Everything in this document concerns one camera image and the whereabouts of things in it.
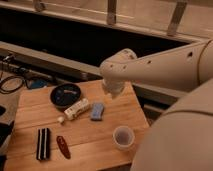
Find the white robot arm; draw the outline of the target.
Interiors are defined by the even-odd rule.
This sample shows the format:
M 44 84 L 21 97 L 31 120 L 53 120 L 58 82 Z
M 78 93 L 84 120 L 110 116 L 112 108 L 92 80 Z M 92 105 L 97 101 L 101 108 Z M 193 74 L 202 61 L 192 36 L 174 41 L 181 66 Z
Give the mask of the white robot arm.
M 138 57 L 124 49 L 100 65 L 113 96 L 127 82 L 168 108 L 154 121 L 134 155 L 131 171 L 213 171 L 213 40 Z

